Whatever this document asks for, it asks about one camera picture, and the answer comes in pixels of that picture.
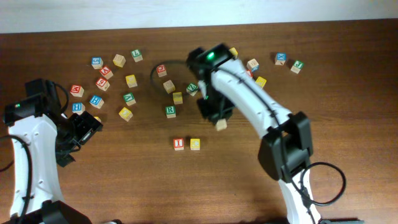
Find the yellow C block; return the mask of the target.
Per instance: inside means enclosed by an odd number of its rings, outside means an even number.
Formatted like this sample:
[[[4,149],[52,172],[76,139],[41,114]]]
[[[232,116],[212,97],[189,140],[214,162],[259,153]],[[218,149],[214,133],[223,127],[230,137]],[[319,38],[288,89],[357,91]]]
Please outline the yellow C block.
[[[200,139],[192,138],[190,140],[190,149],[193,151],[199,151],[200,150]]]

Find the red I block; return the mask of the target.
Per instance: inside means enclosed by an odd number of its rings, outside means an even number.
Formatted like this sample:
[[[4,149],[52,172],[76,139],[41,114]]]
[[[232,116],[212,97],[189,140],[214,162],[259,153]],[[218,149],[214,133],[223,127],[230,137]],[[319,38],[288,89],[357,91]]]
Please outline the red I block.
[[[184,150],[184,140],[182,138],[173,139],[173,147],[176,151]]]

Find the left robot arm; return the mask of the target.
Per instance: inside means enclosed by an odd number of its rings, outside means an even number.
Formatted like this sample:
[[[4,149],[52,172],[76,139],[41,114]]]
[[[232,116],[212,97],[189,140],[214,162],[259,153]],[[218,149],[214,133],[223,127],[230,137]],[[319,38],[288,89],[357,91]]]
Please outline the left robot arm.
[[[64,201],[57,167],[77,152],[103,125],[84,111],[66,117],[57,89],[43,79],[25,84],[26,98],[5,107],[3,121],[14,150],[15,190],[9,223],[90,223]]]

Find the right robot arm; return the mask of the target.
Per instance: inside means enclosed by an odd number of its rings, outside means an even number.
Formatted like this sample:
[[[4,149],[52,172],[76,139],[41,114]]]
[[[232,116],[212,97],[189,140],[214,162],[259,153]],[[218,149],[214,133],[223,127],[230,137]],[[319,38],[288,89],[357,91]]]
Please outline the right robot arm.
[[[272,99],[247,75],[242,61],[225,44],[191,51],[186,64],[198,80],[203,96],[197,104],[205,119],[216,124],[229,119],[237,108],[256,130],[261,139],[258,161],[279,183],[287,221],[320,223],[309,183],[313,146],[307,116],[292,114]]]

